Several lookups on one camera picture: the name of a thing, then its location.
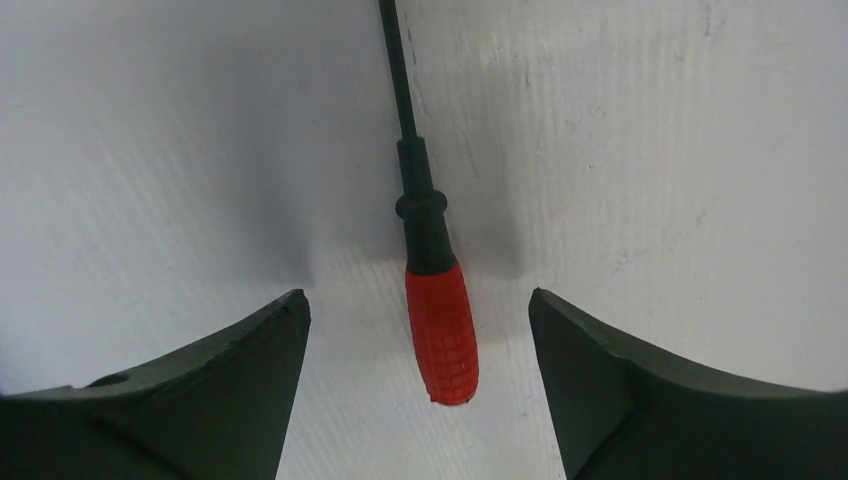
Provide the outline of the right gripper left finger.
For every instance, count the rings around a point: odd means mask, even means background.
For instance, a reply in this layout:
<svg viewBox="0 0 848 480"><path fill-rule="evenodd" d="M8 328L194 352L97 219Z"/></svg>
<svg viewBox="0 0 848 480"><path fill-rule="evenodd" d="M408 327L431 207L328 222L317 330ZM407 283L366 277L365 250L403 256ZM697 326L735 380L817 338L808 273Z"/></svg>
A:
<svg viewBox="0 0 848 480"><path fill-rule="evenodd" d="M292 290L136 367L1 399L5 479L272 479L311 324Z"/></svg>

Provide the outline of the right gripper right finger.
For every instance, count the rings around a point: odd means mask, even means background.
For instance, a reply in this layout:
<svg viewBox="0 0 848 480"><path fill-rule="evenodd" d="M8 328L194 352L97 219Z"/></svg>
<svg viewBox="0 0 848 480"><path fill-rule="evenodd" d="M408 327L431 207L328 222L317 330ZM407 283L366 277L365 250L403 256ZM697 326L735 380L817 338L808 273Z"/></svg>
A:
<svg viewBox="0 0 848 480"><path fill-rule="evenodd" d="M605 324L554 293L529 303L570 479L843 479L847 395L723 372Z"/></svg>

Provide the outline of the red-handled black screwdriver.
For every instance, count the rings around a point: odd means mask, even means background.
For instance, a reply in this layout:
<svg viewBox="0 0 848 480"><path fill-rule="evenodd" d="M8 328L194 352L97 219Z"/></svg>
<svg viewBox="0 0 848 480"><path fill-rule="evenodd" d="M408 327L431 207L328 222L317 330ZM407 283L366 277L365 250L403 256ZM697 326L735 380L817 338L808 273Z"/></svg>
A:
<svg viewBox="0 0 848 480"><path fill-rule="evenodd" d="M479 358L464 275L448 233L446 196L433 184L426 143L416 128L395 2L379 4L401 138L403 193L395 210L403 223L405 289L419 371L431 401L468 402L479 384Z"/></svg>

